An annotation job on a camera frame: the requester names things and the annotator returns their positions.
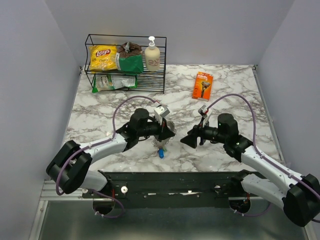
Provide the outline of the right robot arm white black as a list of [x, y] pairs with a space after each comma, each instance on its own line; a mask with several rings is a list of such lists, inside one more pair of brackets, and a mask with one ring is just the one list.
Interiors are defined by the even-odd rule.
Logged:
[[245, 192], [259, 196], [283, 210], [299, 227], [314, 222], [320, 213], [320, 182], [312, 174], [302, 175], [263, 154], [252, 141], [242, 136], [232, 114], [217, 117], [217, 127], [205, 119], [194, 125], [181, 143], [195, 149], [205, 141], [222, 144], [224, 151], [238, 162], [250, 166], [263, 178], [242, 171], [230, 183], [230, 191], [241, 196]]

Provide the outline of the blue key tag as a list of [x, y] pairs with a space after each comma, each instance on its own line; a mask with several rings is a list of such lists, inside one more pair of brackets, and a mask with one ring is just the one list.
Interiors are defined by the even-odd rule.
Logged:
[[158, 155], [159, 155], [159, 157], [160, 157], [161, 159], [163, 159], [163, 158], [165, 157], [165, 151], [164, 151], [163, 148], [160, 148], [160, 149], [158, 150]]

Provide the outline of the silver disc keyring holder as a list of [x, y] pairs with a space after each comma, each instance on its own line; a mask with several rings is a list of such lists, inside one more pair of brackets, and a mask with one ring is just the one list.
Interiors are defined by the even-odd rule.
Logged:
[[[170, 131], [172, 131], [174, 133], [174, 136], [176, 134], [176, 128], [175, 128], [175, 124], [172, 121], [167, 121], [167, 126], [169, 128]], [[165, 140], [162, 141], [158, 141], [155, 138], [152, 140], [152, 145], [157, 148], [157, 149], [164, 149], [165, 146], [167, 145], [167, 143], [172, 139], [173, 137], [167, 138]]]

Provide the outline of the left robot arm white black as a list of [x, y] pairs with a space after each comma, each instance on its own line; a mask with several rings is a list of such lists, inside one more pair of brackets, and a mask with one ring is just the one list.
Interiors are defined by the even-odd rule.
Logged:
[[73, 140], [66, 142], [46, 168], [47, 175], [55, 181], [64, 194], [79, 188], [93, 190], [99, 197], [110, 194], [111, 185], [100, 171], [90, 170], [90, 165], [110, 155], [132, 149], [142, 137], [153, 136], [158, 142], [175, 136], [165, 117], [170, 113], [165, 106], [154, 109], [154, 116], [144, 108], [138, 108], [129, 122], [117, 129], [112, 138], [103, 138], [87, 144]]

